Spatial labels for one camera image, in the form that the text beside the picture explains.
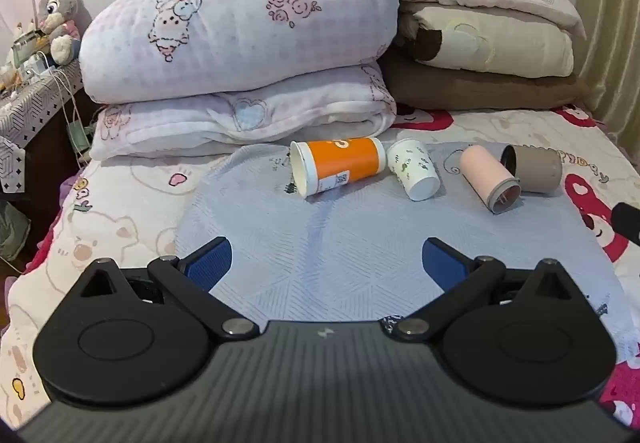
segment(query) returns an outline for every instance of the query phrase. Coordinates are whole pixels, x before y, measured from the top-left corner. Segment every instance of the metal screw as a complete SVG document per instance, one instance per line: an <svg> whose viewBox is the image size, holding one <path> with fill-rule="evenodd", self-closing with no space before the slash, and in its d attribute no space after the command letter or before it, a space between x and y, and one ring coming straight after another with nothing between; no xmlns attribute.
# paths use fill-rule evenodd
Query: metal screw
<svg viewBox="0 0 640 443"><path fill-rule="evenodd" d="M254 328L254 323L246 318L230 318L223 322L222 328L230 335L245 335Z"/></svg>
<svg viewBox="0 0 640 443"><path fill-rule="evenodd" d="M421 318L405 318L398 323L398 329L405 335L422 335L429 330L429 323Z"/></svg>

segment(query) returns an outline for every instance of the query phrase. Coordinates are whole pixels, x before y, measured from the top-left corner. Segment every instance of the bed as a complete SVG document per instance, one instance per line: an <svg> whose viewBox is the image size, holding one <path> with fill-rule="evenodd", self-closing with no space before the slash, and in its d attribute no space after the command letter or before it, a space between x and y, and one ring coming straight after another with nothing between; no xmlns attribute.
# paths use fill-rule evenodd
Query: bed
<svg viewBox="0 0 640 443"><path fill-rule="evenodd" d="M614 263L632 306L628 343L618 346L619 364L602 401L624 423L640 428L635 416L640 399L640 248L615 235L602 219L620 201L640 206L636 198L640 177L625 156L588 113L572 105L544 112L408 110L398 115L381 139L404 137L426 143L485 140L559 153L564 176L574 175L565 185L567 194ZM137 267L174 253L174 232L182 212L198 181L222 160L223 156L156 160L120 156L89 164L64 201L46 260L20 277L9 294L10 327L0 346L0 416L9 425L25 423L48 401L31 348L83 268L98 257Z"/></svg>

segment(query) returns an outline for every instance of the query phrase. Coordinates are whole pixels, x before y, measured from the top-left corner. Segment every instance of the white cup with green leaf print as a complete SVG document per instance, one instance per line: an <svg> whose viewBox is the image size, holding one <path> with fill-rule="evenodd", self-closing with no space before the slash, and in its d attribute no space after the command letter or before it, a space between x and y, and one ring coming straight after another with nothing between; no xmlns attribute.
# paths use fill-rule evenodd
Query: white cup with green leaf print
<svg viewBox="0 0 640 443"><path fill-rule="evenodd" d="M430 198L440 188L440 178L422 142L413 138L399 140L386 151L386 159L413 201Z"/></svg>

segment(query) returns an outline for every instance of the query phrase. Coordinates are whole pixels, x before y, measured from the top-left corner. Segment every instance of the gray ribbed panel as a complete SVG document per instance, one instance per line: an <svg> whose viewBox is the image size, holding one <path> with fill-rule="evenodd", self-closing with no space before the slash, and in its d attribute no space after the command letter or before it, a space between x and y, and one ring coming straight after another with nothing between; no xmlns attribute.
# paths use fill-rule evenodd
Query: gray ribbed panel
<svg viewBox="0 0 640 443"><path fill-rule="evenodd" d="M334 331L321 337L325 328ZM220 347L173 396L121 412L52 404L28 443L619 443L626 430L597 404L505 409L468 393L427 346L377 323L272 322Z"/></svg>

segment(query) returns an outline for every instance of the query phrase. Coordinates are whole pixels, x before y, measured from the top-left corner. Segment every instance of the blue mat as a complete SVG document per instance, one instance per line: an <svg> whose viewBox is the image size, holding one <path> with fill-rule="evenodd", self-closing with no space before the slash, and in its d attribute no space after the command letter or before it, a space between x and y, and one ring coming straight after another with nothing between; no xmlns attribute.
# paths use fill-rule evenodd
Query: blue mat
<svg viewBox="0 0 640 443"><path fill-rule="evenodd" d="M553 257L595 308L607 305L602 320L619 348L632 347L622 287L571 200L561 190L553 197L524 195L493 215L458 169L468 145L429 146L442 185L423 202L409 200L390 172L304 200L292 184L288 148L242 147L197 187L176 232L177 254L227 237L233 262L210 293L261 328L270 319L356 321L412 313L442 293L423 269L428 237L471 258L493 255L509 267L533 268ZM504 148L485 146L496 157Z"/></svg>

